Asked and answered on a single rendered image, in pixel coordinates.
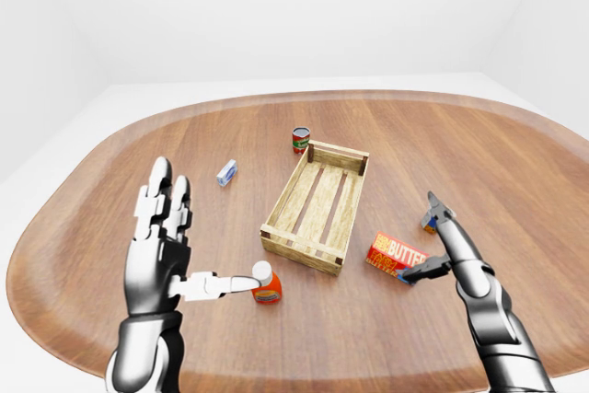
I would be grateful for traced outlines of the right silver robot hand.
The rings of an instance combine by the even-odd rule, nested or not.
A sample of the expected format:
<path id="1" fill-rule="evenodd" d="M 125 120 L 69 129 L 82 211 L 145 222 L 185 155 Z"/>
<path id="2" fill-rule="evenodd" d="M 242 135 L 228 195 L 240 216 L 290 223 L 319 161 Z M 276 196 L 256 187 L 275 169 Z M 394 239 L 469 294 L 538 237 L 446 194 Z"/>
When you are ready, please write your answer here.
<path id="1" fill-rule="evenodd" d="M 436 221 L 436 232 L 441 238 L 446 253 L 429 257 L 402 273 L 410 283 L 421 279 L 434 279 L 453 272 L 463 291 L 474 298 L 483 298 L 491 290 L 484 262 L 474 242 L 454 218 L 454 213 L 432 191 L 428 191 L 429 214 Z"/>

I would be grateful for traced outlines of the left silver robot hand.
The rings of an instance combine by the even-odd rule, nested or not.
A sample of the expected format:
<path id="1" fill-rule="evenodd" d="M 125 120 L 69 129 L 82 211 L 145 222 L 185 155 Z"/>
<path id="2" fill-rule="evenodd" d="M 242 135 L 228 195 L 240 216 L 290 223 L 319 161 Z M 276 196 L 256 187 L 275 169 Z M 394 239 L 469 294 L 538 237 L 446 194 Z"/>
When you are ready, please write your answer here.
<path id="1" fill-rule="evenodd" d="M 134 210 L 137 224 L 126 258 L 124 292 L 132 316 L 172 311 L 181 297 L 212 300 L 257 289 L 271 280 L 271 267 L 264 261 L 255 265 L 251 276 L 187 274 L 191 249 L 185 231 L 191 226 L 190 196 L 188 179 L 180 175 L 173 180 L 169 161 L 158 157 L 149 182 L 139 191 Z"/>

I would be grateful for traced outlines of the red butter box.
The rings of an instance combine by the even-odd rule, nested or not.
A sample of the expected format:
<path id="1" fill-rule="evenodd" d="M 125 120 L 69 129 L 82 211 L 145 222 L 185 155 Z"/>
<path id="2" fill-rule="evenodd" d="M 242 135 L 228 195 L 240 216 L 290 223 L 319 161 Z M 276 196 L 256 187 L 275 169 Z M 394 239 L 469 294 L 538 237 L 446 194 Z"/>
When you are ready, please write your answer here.
<path id="1" fill-rule="evenodd" d="M 402 272 L 423 263 L 428 257 L 428 253 L 378 231 L 365 261 L 406 283 L 407 281 L 401 275 Z"/>

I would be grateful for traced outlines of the wooden slat tray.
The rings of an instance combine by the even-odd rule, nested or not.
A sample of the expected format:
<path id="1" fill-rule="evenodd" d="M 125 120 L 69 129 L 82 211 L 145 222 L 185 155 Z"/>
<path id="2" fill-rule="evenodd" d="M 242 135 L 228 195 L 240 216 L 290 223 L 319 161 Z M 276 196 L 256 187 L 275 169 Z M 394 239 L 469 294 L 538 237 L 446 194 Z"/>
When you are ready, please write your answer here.
<path id="1" fill-rule="evenodd" d="M 262 246 L 337 276 L 345 262 L 367 152 L 311 141 L 260 227 Z"/>

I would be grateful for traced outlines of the orange bottle with white cap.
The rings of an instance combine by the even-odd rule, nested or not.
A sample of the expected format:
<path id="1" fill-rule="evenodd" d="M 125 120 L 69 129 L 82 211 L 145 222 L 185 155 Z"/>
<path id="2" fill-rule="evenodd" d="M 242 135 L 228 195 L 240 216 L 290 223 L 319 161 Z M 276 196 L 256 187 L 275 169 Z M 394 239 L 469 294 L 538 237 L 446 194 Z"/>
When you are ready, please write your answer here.
<path id="1" fill-rule="evenodd" d="M 266 260 L 260 260 L 252 267 L 252 276 L 260 281 L 261 287 L 252 289 L 254 299 L 261 304 L 275 304 L 282 299 L 282 285 Z"/>

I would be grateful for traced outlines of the small blue and white box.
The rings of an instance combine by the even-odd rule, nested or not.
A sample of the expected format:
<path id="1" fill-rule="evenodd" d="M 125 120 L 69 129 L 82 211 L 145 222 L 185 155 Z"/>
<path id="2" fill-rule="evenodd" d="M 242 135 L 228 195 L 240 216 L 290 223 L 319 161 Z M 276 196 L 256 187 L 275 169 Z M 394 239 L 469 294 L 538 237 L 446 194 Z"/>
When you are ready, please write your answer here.
<path id="1" fill-rule="evenodd" d="M 223 168 L 216 175 L 217 183 L 224 187 L 237 173 L 237 162 L 235 159 L 230 159 Z"/>

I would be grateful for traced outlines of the red tin can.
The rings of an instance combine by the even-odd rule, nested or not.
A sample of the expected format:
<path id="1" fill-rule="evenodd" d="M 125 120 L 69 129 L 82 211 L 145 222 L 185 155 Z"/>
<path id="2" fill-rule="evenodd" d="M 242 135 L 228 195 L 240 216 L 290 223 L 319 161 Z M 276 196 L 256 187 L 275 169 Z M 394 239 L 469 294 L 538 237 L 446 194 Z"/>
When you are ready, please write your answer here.
<path id="1" fill-rule="evenodd" d="M 293 150 L 296 154 L 303 154 L 308 146 L 310 130 L 307 127 L 295 127 L 292 131 Z"/>

